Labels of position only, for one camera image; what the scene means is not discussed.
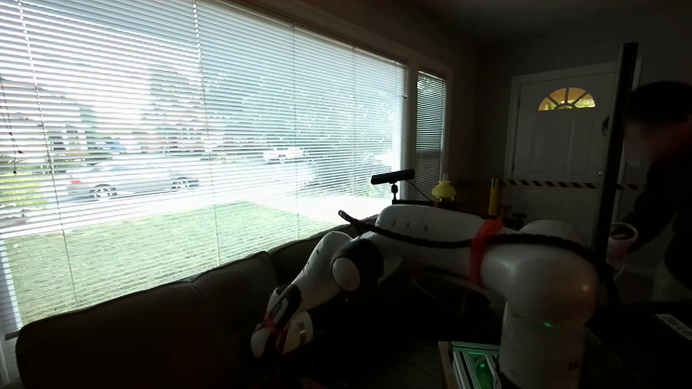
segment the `green lawn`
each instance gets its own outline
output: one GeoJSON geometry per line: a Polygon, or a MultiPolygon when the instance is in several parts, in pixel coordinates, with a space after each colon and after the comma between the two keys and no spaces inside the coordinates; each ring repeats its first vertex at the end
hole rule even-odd
{"type": "Polygon", "coordinates": [[[232,202],[7,239],[24,322],[184,279],[329,225],[232,202]]]}

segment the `white car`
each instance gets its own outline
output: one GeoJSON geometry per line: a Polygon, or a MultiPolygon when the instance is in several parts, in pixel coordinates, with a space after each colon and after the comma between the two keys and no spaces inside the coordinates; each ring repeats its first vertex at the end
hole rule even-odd
{"type": "Polygon", "coordinates": [[[273,146],[261,154],[261,160],[268,163],[286,163],[305,160],[302,146],[273,146]]]}

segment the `dark couch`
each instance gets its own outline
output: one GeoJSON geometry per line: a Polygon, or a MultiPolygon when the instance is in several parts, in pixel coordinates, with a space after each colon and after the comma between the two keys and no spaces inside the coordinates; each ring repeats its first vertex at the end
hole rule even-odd
{"type": "Polygon", "coordinates": [[[444,386],[437,340],[478,331],[462,312],[483,301],[410,267],[316,309],[321,331],[302,349],[252,358],[249,340],[270,291],[295,279],[317,239],[33,322],[18,340],[24,386],[301,386],[305,379],[326,386],[444,386]]]}

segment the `white cylinder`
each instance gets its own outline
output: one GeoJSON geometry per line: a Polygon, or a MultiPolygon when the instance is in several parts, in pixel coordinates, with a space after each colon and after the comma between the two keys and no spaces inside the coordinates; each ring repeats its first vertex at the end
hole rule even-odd
{"type": "Polygon", "coordinates": [[[499,370],[521,389],[578,389],[583,327],[521,318],[503,309],[499,370]]]}

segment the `door frame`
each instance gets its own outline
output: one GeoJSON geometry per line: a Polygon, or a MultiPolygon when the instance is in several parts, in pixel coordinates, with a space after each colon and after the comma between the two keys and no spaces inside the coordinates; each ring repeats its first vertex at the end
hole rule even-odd
{"type": "Polygon", "coordinates": [[[596,63],[587,66],[566,66],[566,69],[553,69],[553,72],[541,72],[541,73],[523,73],[513,76],[513,89],[510,89],[510,114],[507,125],[507,148],[503,148],[503,178],[513,174],[514,163],[514,146],[516,146],[516,134],[518,134],[518,107],[521,107],[521,86],[531,81],[550,81],[550,79],[562,79],[562,77],[583,77],[583,76],[596,76],[596,73],[615,73],[613,86],[616,84],[616,63],[596,63]]]}

